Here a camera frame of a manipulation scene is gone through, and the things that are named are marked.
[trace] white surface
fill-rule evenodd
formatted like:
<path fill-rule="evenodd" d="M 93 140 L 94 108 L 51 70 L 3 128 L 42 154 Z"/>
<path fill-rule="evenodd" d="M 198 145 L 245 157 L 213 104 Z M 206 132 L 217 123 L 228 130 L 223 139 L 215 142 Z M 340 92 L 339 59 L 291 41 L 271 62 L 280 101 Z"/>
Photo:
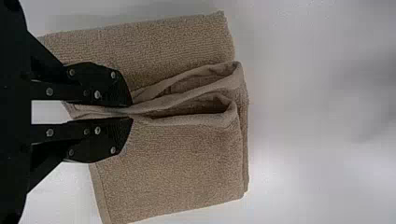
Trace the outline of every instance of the white surface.
<path fill-rule="evenodd" d="M 209 13 L 229 19 L 251 96 L 249 192 L 152 223 L 396 223 L 391 0 L 22 0 L 34 35 Z M 69 117 L 35 104 L 35 122 Z M 100 223 L 86 165 L 63 164 L 22 224 Z"/>

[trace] towel fold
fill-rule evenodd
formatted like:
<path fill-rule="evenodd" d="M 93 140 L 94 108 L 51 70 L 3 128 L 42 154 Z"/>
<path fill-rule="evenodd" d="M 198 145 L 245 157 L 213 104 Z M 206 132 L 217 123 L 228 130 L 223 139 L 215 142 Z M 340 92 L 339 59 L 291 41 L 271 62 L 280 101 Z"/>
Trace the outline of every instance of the towel fold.
<path fill-rule="evenodd" d="M 91 61 L 120 70 L 134 98 L 128 108 L 64 104 L 73 119 L 134 119 L 121 154 L 90 164 L 105 224 L 243 197 L 248 92 L 241 63 L 229 62 L 233 43 L 222 12 L 40 40 L 64 63 Z"/>

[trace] beige towel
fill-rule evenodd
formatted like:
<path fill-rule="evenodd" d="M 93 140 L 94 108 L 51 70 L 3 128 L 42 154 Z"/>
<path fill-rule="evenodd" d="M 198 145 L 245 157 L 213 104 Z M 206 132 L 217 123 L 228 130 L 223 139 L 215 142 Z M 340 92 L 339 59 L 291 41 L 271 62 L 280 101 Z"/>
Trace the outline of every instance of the beige towel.
<path fill-rule="evenodd" d="M 149 35 L 130 33 L 136 27 L 144 28 L 141 35 Z M 113 36 L 108 30 L 122 35 Z M 163 31 L 166 36 L 152 37 L 152 32 Z M 127 44 L 120 54 L 114 45 L 107 46 L 133 41 L 131 35 L 143 42 L 153 38 L 150 45 L 158 45 L 163 54 L 157 57 L 145 44 Z M 98 36 L 106 40 L 89 41 Z M 173 42 L 170 36 L 183 40 L 177 49 L 168 48 Z M 119 69 L 132 91 L 135 105 L 124 109 L 65 104 L 74 119 L 135 119 L 121 154 L 90 165 L 105 224 L 130 223 L 243 196 L 248 188 L 248 94 L 241 64 L 219 63 L 233 58 L 221 12 L 47 35 L 40 40 L 64 63 L 92 61 Z M 83 44 L 75 43 L 96 46 L 86 51 Z M 105 53 L 99 55 L 98 48 Z M 219 64 L 201 66 L 208 63 Z"/>

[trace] towel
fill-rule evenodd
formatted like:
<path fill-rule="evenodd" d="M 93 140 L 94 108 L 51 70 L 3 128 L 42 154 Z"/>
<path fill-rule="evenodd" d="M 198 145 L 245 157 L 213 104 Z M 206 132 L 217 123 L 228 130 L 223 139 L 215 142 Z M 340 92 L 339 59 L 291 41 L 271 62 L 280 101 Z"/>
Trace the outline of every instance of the towel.
<path fill-rule="evenodd" d="M 105 224 L 243 197 L 248 92 L 241 63 L 230 62 L 233 42 L 222 12 L 39 40 L 64 63 L 91 61 L 120 70 L 131 90 L 134 105 L 128 108 L 64 104 L 73 119 L 134 119 L 121 154 L 90 165 Z"/>

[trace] screw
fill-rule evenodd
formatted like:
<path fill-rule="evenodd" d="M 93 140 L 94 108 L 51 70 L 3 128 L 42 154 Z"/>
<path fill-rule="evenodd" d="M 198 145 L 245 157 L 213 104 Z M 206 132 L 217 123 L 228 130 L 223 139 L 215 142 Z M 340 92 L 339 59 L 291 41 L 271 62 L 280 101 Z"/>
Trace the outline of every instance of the screw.
<path fill-rule="evenodd" d="M 47 88 L 46 94 L 47 94 L 48 96 L 52 96 L 52 95 L 53 95 L 53 89 L 52 89 L 52 88 Z"/>
<path fill-rule="evenodd" d="M 74 69 L 70 69 L 69 70 L 69 76 L 70 77 L 73 77 L 75 74 L 76 74 L 76 70 L 74 70 Z"/>
<path fill-rule="evenodd" d="M 116 154 L 116 151 L 117 151 L 117 150 L 116 150 L 115 147 L 112 147 L 112 148 L 110 149 L 110 153 L 111 153 L 111 154 Z"/>
<path fill-rule="evenodd" d="M 72 157 L 72 156 L 74 156 L 74 150 L 73 150 L 73 149 L 70 149 L 70 150 L 69 150 L 69 157 Z"/>
<path fill-rule="evenodd" d="M 113 72 L 111 72 L 110 75 L 111 75 L 111 78 L 113 78 L 113 79 L 116 78 L 116 72 L 113 71 Z"/>
<path fill-rule="evenodd" d="M 48 129 L 47 132 L 46 132 L 47 137 L 52 137 L 53 134 L 54 134 L 53 129 Z"/>
<path fill-rule="evenodd" d="M 95 128 L 95 134 L 99 134 L 101 131 L 102 131 L 102 129 L 100 127 Z"/>
<path fill-rule="evenodd" d="M 102 94 L 99 91 L 95 91 L 95 99 L 100 99 L 102 97 Z"/>
<path fill-rule="evenodd" d="M 90 129 L 85 129 L 84 130 L 84 135 L 88 135 L 88 134 L 90 134 L 90 132 L 91 132 Z"/>

